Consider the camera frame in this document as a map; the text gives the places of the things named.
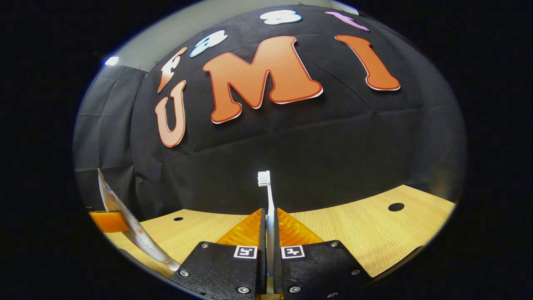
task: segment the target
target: wooden table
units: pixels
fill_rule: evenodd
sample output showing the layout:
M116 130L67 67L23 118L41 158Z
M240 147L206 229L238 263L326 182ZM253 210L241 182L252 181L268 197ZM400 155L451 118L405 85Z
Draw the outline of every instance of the wooden table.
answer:
M389 205L397 202L405 207L400 211L389 211ZM427 244L454 207L452 202L401 185L363 200L290 215L324 241L340 240L367 273L375 277L415 248ZM198 242L218 240L245 217L182 209L141 224L156 243L182 263ZM143 253L122 233L105 235L114 245L128 251L147 267L171 277L171 270Z

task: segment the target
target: orange letter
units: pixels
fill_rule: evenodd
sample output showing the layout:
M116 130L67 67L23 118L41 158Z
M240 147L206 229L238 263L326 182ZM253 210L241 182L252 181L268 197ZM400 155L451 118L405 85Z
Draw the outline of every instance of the orange letter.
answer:
M237 118L243 111L241 104L231 98L230 85L252 108L260 108L267 75L270 72L274 87L270 100L285 104L317 97L322 85L312 80L305 70L292 36L278 36L259 44L251 64L231 53L224 53L204 65L211 74L215 111L211 121L215 124Z
M185 80L180 81L170 92L170 97L174 99L174 112L176 113L176 127L170 131L166 119L166 104L168 98L165 97L156 106L157 127L161 141L167 147L176 146L181 142L185 134L185 108L183 108L183 88Z
M171 72L171 69L177 67L177 65L180 63L180 55L184 54L186 50L187 47L183 47L174 56L172 56L169 61L167 61L163 68L161 68L161 83L159 84L159 88L157 89L158 93L161 92L161 90L170 81L170 78L172 78L172 76L174 75L174 72Z
M370 48L370 43L360 37L337 35L335 39L348 45L357 55L367 71L366 82L374 90L394 91L400 88L400 83L383 65L376 53Z

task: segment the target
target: letter m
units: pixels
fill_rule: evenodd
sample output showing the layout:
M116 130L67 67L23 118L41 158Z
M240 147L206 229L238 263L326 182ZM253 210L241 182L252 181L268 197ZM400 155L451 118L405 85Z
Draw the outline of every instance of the letter m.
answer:
M317 97L322 85L309 77L296 49L296 38L278 36L259 44L251 64L232 53L219 55L204 65L213 84L215 111L211 121L215 124L237 118L243 111L241 104L231 98L230 86L252 108L260 108L267 75L270 72L274 87L270 100L278 104Z

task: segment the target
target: toothpaste tube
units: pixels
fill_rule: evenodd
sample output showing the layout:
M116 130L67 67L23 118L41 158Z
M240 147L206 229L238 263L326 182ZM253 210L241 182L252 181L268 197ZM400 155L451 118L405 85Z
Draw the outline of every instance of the toothpaste tube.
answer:
M109 185L103 179L103 174L99 168L98 183L100 185L100 195L102 196L103 205L105 206L106 211L120 211L130 227L130 230L122 231L122 233L148 256L165 264L170 270L177 271L180 264L161 249L161 247L148 235L146 230L144 230L126 205L124 205L124 203L122 203L117 195L111 190Z

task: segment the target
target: white toothbrush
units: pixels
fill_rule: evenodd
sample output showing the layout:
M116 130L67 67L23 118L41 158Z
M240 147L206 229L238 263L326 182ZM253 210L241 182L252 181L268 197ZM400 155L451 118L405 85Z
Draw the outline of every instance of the white toothbrush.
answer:
M274 200L272 199L272 188L270 186L270 171L257 173L257 184L268 188L268 213L266 218L266 270L267 276L273 276L272 270L274 262Z

